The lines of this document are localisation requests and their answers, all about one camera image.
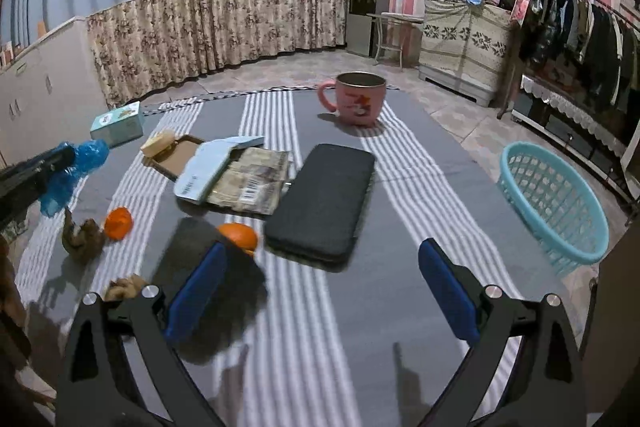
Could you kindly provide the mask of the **blue plastic bag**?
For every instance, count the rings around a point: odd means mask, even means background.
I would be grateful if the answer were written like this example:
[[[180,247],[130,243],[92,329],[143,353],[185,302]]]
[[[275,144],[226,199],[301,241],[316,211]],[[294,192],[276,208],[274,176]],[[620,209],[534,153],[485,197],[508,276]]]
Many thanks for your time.
[[[80,144],[62,142],[53,152],[60,155],[63,166],[53,165],[46,191],[40,197],[40,212],[47,218],[68,206],[78,183],[104,165],[110,148],[103,140],[89,140]]]

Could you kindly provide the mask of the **brown paper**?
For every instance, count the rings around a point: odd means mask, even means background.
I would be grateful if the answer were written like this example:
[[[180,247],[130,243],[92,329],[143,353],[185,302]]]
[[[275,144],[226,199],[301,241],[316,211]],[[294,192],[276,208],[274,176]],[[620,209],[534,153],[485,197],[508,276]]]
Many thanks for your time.
[[[70,208],[64,209],[61,241],[66,253],[77,263],[86,265],[103,251],[105,236],[93,219],[76,225]]]
[[[129,277],[119,277],[108,283],[103,299],[105,301],[122,301],[139,295],[148,283],[134,273]]]

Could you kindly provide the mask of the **orange plastic cap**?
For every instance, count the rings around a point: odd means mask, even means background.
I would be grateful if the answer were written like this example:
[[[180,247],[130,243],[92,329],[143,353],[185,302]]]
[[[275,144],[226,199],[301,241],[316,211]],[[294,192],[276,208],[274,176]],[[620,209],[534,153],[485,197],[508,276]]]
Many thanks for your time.
[[[112,241],[121,241],[134,226],[130,211],[126,207],[113,209],[105,218],[103,233]]]

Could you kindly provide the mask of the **white blue paper packet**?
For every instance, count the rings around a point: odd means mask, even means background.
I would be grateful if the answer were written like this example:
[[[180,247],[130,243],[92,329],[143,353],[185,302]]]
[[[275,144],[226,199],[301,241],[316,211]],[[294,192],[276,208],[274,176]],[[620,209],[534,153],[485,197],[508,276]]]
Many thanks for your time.
[[[178,176],[174,195],[200,205],[227,168],[233,152],[263,146],[264,142],[261,135],[235,135],[202,143]]]

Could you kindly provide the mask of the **orange fruit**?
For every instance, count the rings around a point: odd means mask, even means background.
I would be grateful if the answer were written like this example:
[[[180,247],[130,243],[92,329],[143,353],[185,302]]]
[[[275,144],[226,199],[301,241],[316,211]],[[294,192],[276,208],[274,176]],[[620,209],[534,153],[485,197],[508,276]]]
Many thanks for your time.
[[[217,230],[245,254],[254,256],[258,247],[258,235],[251,227],[243,223],[228,222],[219,225]]]

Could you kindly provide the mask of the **printed snack wrapper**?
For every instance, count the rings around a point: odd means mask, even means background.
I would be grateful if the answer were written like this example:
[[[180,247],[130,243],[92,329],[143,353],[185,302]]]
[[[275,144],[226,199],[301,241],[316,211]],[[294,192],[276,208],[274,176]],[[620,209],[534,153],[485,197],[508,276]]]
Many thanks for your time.
[[[235,150],[205,202],[243,215],[270,216],[290,173],[290,153],[268,148]]]

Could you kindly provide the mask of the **white cabinet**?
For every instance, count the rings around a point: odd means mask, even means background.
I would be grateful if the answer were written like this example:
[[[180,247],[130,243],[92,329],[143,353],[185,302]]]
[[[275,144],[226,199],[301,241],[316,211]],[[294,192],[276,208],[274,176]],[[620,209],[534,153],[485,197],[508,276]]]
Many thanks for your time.
[[[1,160],[14,165],[62,142],[90,138],[107,111],[87,21],[74,17],[17,55],[1,72]]]

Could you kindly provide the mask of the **teal tissue box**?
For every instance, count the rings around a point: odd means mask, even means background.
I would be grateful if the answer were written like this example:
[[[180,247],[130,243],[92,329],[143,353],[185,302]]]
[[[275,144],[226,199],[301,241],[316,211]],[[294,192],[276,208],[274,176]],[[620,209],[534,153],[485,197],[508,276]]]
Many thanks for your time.
[[[91,139],[104,141],[109,148],[143,135],[141,104],[134,102],[96,116],[90,128]]]

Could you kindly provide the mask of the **brown wooden tray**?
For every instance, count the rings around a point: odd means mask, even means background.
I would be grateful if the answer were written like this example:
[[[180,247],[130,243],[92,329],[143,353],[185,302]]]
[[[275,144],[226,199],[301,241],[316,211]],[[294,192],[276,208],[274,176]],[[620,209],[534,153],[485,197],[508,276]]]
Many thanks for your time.
[[[176,138],[168,147],[152,156],[148,165],[175,182],[183,172],[188,161],[195,155],[196,150],[204,143],[196,136],[185,134]]]

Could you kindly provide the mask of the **teal plastic basket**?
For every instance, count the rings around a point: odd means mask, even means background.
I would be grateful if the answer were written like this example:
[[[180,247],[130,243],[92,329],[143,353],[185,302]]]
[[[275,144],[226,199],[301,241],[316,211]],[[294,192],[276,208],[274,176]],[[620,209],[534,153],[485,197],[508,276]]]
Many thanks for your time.
[[[529,142],[500,155],[497,181],[558,277],[596,265],[608,251],[608,221],[589,184],[561,157]]]

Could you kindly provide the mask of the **black notebook case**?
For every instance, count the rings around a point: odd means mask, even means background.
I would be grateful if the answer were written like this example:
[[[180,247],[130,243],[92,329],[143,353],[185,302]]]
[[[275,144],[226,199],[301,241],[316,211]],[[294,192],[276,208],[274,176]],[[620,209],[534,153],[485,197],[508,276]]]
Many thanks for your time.
[[[365,150],[316,145],[266,220],[266,244],[325,265],[345,262],[358,239],[374,170],[375,157]]]

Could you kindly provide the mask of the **pink metal mug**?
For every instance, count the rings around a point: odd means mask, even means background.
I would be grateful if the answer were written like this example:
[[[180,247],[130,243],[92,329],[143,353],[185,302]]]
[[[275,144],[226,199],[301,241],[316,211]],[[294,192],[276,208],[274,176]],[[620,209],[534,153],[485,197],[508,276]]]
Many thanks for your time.
[[[370,72],[343,72],[319,84],[318,100],[343,124],[372,127],[386,98],[387,81]]]

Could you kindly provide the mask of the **cloth covered cabinet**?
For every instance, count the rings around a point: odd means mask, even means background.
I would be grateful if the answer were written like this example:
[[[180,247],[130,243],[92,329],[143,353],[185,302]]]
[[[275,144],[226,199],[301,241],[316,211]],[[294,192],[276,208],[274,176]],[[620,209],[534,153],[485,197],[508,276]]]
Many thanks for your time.
[[[510,14],[497,5],[424,0],[419,77],[487,107],[509,65]]]

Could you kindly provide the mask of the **clothes rack with garments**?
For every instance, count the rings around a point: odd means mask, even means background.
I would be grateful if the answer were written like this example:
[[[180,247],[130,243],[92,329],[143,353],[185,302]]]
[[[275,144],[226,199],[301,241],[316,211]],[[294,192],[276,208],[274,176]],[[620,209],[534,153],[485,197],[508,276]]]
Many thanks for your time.
[[[499,116],[513,109],[513,90],[522,80],[518,69],[544,69],[560,55],[575,65],[578,78],[587,81],[588,91],[599,95],[604,106],[615,106],[631,88],[630,83],[620,83],[620,68],[626,33],[638,43],[639,26],[604,1],[516,0],[512,20],[514,65]]]

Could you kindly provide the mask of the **grey water dispenser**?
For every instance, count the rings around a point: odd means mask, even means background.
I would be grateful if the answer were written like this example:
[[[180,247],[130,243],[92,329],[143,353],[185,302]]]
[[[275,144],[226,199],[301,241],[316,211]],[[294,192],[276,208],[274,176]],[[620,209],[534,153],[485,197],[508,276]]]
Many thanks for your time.
[[[348,0],[346,16],[347,51],[374,57],[376,36],[374,16],[387,12],[390,0]]]

